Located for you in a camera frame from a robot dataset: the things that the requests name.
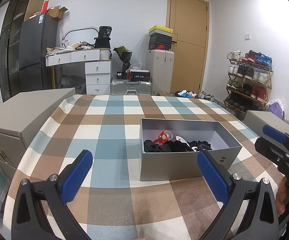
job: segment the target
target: green sneaker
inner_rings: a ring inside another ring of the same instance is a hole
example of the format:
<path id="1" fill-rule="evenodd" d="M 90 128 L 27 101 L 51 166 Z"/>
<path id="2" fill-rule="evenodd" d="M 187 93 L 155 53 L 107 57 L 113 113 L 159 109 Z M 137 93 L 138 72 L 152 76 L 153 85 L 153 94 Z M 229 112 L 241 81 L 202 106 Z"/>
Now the green sneaker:
<path id="1" fill-rule="evenodd" d="M 231 87 L 234 84 L 234 80 L 233 79 L 229 79 L 228 83 L 227 83 L 227 87 Z"/>
<path id="2" fill-rule="evenodd" d="M 239 88 L 241 88 L 240 82 L 239 81 L 234 81 L 232 86 L 231 86 L 231 88 L 234 89 L 234 90 L 238 90 Z"/>

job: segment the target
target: plaid bedspread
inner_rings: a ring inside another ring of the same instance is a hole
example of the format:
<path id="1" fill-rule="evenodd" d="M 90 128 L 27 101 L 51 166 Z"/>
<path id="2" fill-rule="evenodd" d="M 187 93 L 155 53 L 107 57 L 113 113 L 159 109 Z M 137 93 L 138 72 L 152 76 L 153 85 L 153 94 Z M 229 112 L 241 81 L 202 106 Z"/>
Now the plaid bedspread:
<path id="1" fill-rule="evenodd" d="M 74 95 L 64 100 L 25 152 L 6 200 L 3 232 L 11 238 L 11 219 L 23 178 L 41 181 L 88 149 L 94 163 L 75 199 L 67 206 L 93 240 L 199 239 L 219 212 L 203 177 L 175 181 L 139 181 L 140 118 L 216 120 L 243 145 L 230 167 L 244 179 L 267 177 L 273 190 L 282 175 L 257 153 L 257 136 L 221 106 L 210 101 L 160 96 Z M 43 203 L 56 236 L 63 239 L 52 213 Z M 244 201 L 229 236 L 238 228 Z"/>

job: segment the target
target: red toy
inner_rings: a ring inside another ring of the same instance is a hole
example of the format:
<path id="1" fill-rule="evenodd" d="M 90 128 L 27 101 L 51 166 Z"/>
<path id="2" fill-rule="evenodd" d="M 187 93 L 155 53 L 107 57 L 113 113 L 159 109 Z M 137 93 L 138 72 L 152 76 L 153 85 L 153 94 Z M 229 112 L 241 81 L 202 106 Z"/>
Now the red toy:
<path id="1" fill-rule="evenodd" d="M 159 143 L 159 145 L 163 145 L 166 141 L 168 141 L 168 139 L 169 135 L 162 131 L 158 138 L 154 140 L 154 143 Z"/>

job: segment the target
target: blue sneaker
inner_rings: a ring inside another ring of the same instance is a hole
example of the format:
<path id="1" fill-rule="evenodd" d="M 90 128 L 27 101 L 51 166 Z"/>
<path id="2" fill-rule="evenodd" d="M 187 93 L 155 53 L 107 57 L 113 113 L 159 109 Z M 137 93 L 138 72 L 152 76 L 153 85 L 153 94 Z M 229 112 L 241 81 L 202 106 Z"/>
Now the blue sneaker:
<path id="1" fill-rule="evenodd" d="M 262 59 L 262 62 L 260 63 L 261 65 L 267 66 L 272 70 L 272 58 L 264 56 Z"/>
<path id="2" fill-rule="evenodd" d="M 259 52 L 258 54 L 255 55 L 256 56 L 256 60 L 255 63 L 256 64 L 261 64 L 261 62 L 264 60 L 264 58 L 266 57 L 266 55 L 262 54 L 261 52 Z"/>

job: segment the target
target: refrigerator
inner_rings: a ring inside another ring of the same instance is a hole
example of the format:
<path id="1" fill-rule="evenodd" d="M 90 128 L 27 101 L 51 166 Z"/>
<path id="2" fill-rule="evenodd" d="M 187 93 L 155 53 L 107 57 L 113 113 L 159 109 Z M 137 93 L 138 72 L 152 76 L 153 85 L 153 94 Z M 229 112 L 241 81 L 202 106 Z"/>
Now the refrigerator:
<path id="1" fill-rule="evenodd" d="M 55 47 L 58 21 L 44 13 L 22 23 L 19 71 L 22 92 L 52 89 L 52 70 L 46 67 L 46 48 Z"/>
<path id="2" fill-rule="evenodd" d="M 146 69 L 150 72 L 153 95 L 170 93 L 174 57 L 175 54 L 168 50 L 147 51 Z"/>

